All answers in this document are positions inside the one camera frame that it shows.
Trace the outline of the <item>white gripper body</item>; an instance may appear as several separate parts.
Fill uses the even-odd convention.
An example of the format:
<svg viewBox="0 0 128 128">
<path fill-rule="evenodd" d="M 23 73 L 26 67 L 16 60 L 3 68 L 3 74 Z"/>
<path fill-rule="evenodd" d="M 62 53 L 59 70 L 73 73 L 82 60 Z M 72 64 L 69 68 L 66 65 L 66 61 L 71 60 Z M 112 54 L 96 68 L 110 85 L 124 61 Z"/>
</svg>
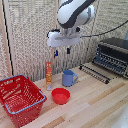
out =
<svg viewBox="0 0 128 128">
<path fill-rule="evenodd" d="M 80 34 L 75 33 L 70 36 L 64 36 L 60 32 L 49 32 L 47 45 L 49 47 L 72 46 L 80 41 Z"/>
</svg>

